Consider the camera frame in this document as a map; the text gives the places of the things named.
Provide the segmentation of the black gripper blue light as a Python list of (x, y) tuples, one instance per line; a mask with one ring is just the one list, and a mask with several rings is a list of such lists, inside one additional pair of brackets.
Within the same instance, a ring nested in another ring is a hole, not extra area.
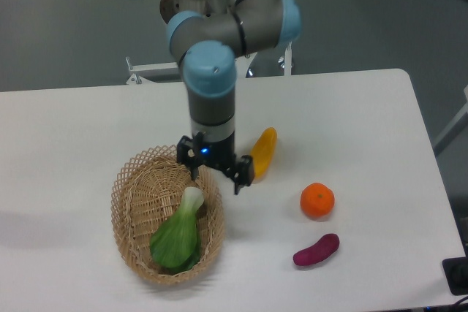
[(251, 186), (254, 180), (253, 158), (235, 155), (235, 133), (217, 142), (208, 141), (202, 132), (195, 134), (193, 139), (183, 136), (176, 149), (176, 161), (189, 170), (192, 180), (197, 179), (200, 166), (207, 166), (231, 179), (234, 195), (239, 195), (240, 190)]

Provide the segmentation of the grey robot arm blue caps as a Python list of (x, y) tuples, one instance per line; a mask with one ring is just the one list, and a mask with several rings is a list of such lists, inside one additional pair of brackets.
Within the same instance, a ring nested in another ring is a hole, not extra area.
[(251, 185), (251, 156), (235, 154), (237, 58), (295, 41), (302, 29), (295, 0), (173, 0), (160, 7), (167, 43), (186, 85), (192, 133), (177, 161), (196, 178), (206, 166)]

